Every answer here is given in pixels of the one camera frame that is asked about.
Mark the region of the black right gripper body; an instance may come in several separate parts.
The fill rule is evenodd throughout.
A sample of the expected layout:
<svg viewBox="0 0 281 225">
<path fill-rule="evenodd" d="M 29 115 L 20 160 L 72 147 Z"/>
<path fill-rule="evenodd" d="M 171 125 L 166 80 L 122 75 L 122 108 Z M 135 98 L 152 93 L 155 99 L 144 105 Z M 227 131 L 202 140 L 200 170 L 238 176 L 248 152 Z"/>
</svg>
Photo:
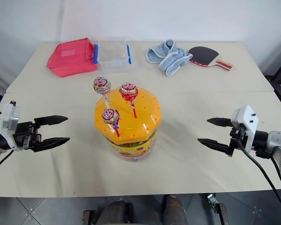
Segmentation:
<svg viewBox="0 0 281 225">
<path fill-rule="evenodd" d="M 239 125 L 238 128 L 233 127 L 230 131 L 230 143 L 228 146 L 227 155 L 229 157 L 233 156 L 234 150 L 243 150 L 243 139 L 247 141 L 246 138 L 246 127 L 244 125 Z"/>
</svg>

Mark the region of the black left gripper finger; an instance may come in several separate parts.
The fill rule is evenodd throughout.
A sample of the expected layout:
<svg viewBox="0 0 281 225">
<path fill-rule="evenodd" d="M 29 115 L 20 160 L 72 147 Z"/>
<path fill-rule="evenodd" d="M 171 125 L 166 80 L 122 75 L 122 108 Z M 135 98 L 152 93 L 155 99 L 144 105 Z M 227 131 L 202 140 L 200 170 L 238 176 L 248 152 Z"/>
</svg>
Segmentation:
<svg viewBox="0 0 281 225">
<path fill-rule="evenodd" d="M 39 117 L 35 118 L 35 125 L 40 128 L 41 126 L 45 125 L 56 125 L 60 124 L 64 121 L 68 120 L 68 117 L 65 116 L 59 116 L 59 115 L 52 115 L 52 116 L 46 116 L 46 117 Z"/>
<path fill-rule="evenodd" d="M 54 138 L 49 138 L 45 139 L 41 142 L 36 142 L 32 144 L 30 149 L 34 152 L 41 152 L 44 150 L 50 150 L 56 147 L 59 147 L 63 144 L 65 144 L 67 141 L 69 141 L 69 137 L 54 137 Z"/>
</svg>

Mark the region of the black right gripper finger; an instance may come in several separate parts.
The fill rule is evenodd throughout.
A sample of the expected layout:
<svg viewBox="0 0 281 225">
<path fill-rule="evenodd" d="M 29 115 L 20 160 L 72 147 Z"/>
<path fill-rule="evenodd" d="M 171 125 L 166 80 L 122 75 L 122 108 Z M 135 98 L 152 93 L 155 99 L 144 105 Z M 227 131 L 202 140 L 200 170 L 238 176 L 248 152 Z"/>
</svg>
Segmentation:
<svg viewBox="0 0 281 225">
<path fill-rule="evenodd" d="M 213 149 L 213 150 L 216 150 L 219 152 L 223 152 L 226 155 L 229 154 L 229 146 L 226 144 L 218 143 L 215 140 L 203 139 L 203 138 L 198 138 L 198 141 L 210 149 Z"/>
<path fill-rule="evenodd" d="M 210 118 L 207 122 L 220 127 L 232 127 L 231 119 L 227 118 Z"/>
</svg>

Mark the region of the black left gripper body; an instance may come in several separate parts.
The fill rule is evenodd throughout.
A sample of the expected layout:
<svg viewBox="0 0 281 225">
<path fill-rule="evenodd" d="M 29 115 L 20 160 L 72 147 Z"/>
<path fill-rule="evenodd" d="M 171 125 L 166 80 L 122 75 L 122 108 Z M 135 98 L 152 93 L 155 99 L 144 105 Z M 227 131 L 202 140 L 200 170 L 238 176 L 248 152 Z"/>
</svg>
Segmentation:
<svg viewBox="0 0 281 225">
<path fill-rule="evenodd" d="M 38 133 L 40 125 L 33 122 L 18 123 L 14 140 L 18 147 L 25 150 L 41 150 L 41 134 Z"/>
</svg>

